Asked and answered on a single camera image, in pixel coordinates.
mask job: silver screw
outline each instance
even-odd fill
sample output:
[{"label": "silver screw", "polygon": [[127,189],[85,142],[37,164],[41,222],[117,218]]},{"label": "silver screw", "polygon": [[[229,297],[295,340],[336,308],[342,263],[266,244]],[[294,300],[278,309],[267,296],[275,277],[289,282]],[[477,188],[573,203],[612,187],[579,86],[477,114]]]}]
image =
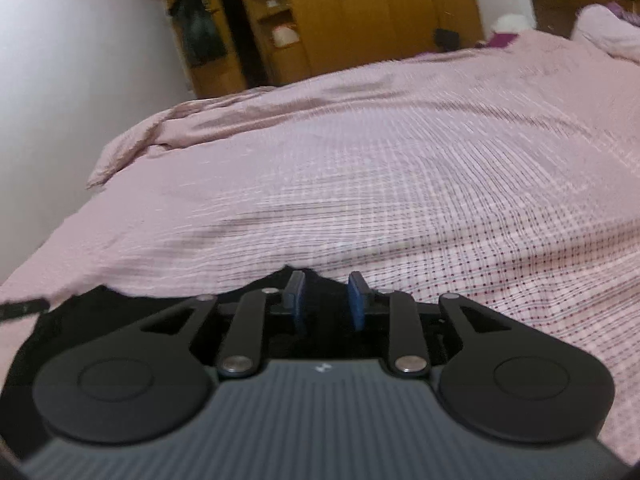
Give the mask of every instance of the silver screw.
[{"label": "silver screw", "polygon": [[427,361],[417,355],[404,355],[396,359],[396,368],[405,374],[421,372],[427,367]]},{"label": "silver screw", "polygon": [[254,362],[243,355],[232,355],[222,361],[222,369],[230,374],[243,374],[251,369]]}]

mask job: white logo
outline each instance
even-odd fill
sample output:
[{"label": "white logo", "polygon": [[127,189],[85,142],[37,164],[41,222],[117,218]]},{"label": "white logo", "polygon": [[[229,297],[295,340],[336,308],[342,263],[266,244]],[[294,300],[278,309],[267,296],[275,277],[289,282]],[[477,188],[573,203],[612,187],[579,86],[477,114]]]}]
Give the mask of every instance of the white logo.
[{"label": "white logo", "polygon": [[333,368],[329,363],[322,363],[320,366],[316,366],[316,372],[324,374]]}]

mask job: pink pillow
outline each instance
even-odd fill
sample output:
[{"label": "pink pillow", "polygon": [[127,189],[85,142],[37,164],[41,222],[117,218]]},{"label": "pink pillow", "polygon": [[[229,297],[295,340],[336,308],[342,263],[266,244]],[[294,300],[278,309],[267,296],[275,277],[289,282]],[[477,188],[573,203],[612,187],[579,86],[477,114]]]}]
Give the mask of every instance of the pink pillow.
[{"label": "pink pillow", "polygon": [[619,20],[607,7],[590,5],[581,10],[571,39],[640,64],[640,28]]}]

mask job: wooden wardrobe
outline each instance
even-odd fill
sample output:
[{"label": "wooden wardrobe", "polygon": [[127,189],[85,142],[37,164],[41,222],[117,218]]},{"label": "wooden wardrobe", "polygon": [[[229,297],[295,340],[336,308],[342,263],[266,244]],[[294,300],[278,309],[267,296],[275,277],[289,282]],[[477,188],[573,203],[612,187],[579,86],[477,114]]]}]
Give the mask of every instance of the wooden wardrobe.
[{"label": "wooden wardrobe", "polygon": [[[199,97],[246,87],[225,9],[220,0],[208,3],[228,56],[209,68],[190,69]],[[436,28],[457,32],[464,47],[482,39],[476,0],[242,0],[242,4],[268,82],[276,85],[437,51]],[[295,28],[300,41],[276,48],[271,31],[283,24]]]}]

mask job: wrinkled sheet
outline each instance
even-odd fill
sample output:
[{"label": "wrinkled sheet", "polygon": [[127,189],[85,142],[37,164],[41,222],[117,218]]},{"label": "wrinkled sheet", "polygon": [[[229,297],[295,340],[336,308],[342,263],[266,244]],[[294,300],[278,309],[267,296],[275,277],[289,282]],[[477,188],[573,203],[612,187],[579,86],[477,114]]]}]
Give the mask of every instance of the wrinkled sheet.
[{"label": "wrinkled sheet", "polygon": [[455,290],[599,357],[616,381],[601,438],[632,462],[639,130],[639,67],[533,31],[179,105],[107,146],[102,190],[0,301],[190,296],[284,264]]}]

